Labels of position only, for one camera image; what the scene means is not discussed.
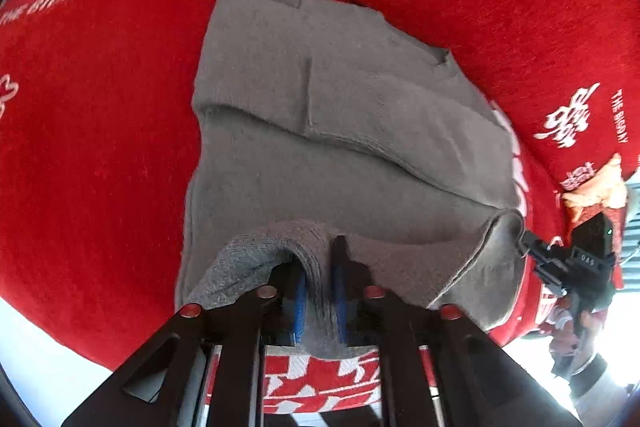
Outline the person's right hand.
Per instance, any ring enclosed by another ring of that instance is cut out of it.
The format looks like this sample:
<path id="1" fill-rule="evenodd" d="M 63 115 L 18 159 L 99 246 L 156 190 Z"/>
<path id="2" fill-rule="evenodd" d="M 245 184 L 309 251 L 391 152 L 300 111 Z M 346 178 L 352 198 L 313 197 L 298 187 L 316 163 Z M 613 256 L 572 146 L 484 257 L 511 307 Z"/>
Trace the person's right hand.
<path id="1" fill-rule="evenodd" d="M 584 311 L 575 321 L 570 311 L 572 300 L 566 296 L 558 301 L 546 321 L 551 326 L 550 355 L 558 364 L 568 360 L 566 376 L 579 374 L 596 357 L 597 335 L 606 319 L 606 311 Z"/>

